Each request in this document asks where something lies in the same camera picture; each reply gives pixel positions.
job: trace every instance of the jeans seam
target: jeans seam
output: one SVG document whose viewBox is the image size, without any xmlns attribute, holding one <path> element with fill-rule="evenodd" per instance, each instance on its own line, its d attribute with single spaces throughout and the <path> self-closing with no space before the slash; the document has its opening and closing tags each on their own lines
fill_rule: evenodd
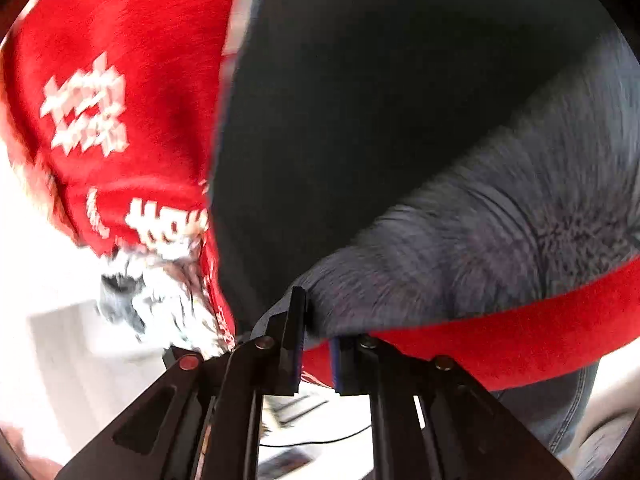
<svg viewBox="0 0 640 480">
<path fill-rule="evenodd" d="M 569 426 L 571 425 L 571 421 L 574 418 L 576 410 L 578 409 L 578 405 L 580 405 L 580 401 L 582 400 L 582 395 L 584 394 L 584 386 L 586 384 L 586 376 L 587 376 L 586 370 L 587 368 L 580 369 L 580 375 L 578 377 L 578 389 L 574 396 L 574 402 L 572 402 L 571 406 L 569 407 L 569 411 L 567 412 L 564 418 L 564 421 L 560 425 L 560 428 L 558 429 L 556 436 L 551 441 L 551 444 L 549 446 L 549 450 L 552 453 L 556 452 L 556 449 L 558 448 L 560 441 L 562 440 L 567 430 L 569 429 Z"/>
</svg>

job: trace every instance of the wire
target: wire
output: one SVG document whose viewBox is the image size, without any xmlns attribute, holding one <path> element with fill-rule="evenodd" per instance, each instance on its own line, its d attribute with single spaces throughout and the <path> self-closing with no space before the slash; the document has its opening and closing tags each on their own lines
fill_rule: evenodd
<svg viewBox="0 0 640 480">
<path fill-rule="evenodd" d="M 311 440 L 309 442 L 296 442 L 295 444 L 280 444 L 279 446 L 260 443 L 260 446 L 262 447 L 296 447 L 296 446 L 310 446 L 311 444 L 334 444 L 335 442 L 341 442 L 343 440 L 347 440 L 348 438 L 351 438 L 352 436 L 359 435 L 364 431 L 367 431 L 370 427 L 371 425 L 369 424 L 366 428 L 362 428 L 361 430 L 358 430 L 355 433 L 351 433 L 350 435 L 342 436 L 340 438 L 334 438 L 333 440 Z"/>
</svg>

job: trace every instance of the gray fur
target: gray fur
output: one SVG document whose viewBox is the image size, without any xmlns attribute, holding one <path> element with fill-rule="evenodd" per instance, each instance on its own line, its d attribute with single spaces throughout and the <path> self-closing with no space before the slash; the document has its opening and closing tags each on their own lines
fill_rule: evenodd
<svg viewBox="0 0 640 480">
<path fill-rule="evenodd" d="M 603 38 L 488 142 L 296 281 L 310 290 L 314 332 L 480 316 L 632 258 L 639 84 L 622 35 Z"/>
</svg>

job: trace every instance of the bolt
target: bolt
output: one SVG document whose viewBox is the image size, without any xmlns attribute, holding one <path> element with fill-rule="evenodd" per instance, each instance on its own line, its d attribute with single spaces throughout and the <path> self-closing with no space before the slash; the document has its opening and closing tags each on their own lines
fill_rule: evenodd
<svg viewBox="0 0 640 480">
<path fill-rule="evenodd" d="M 276 342 L 273 340 L 273 337 L 269 337 L 268 335 L 263 335 L 255 340 L 255 347 L 259 350 L 269 350 L 273 348 Z"/>
<path fill-rule="evenodd" d="M 448 372 L 449 370 L 453 370 L 456 366 L 456 362 L 449 357 L 448 355 L 438 355 L 433 359 L 433 364 L 436 365 L 438 370 L 443 372 Z"/>
<path fill-rule="evenodd" d="M 200 366 L 200 359 L 198 359 L 197 355 L 188 354 L 182 356 L 179 363 L 182 370 L 195 370 L 198 366 Z"/>
<path fill-rule="evenodd" d="M 371 337 L 370 335 L 363 335 L 358 339 L 360 346 L 366 348 L 367 350 L 371 350 L 378 346 L 378 340 L 375 337 Z"/>
</svg>

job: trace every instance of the red strap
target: red strap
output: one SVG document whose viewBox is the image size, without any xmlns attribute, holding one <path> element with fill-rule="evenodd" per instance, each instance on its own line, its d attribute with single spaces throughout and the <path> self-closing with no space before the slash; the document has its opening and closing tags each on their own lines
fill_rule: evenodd
<svg viewBox="0 0 640 480">
<path fill-rule="evenodd" d="M 551 379 L 640 336 L 640 259 L 558 298 L 375 335 L 414 357 L 448 354 L 489 390 Z M 326 344 L 305 352 L 303 367 L 319 382 L 333 384 Z"/>
</svg>

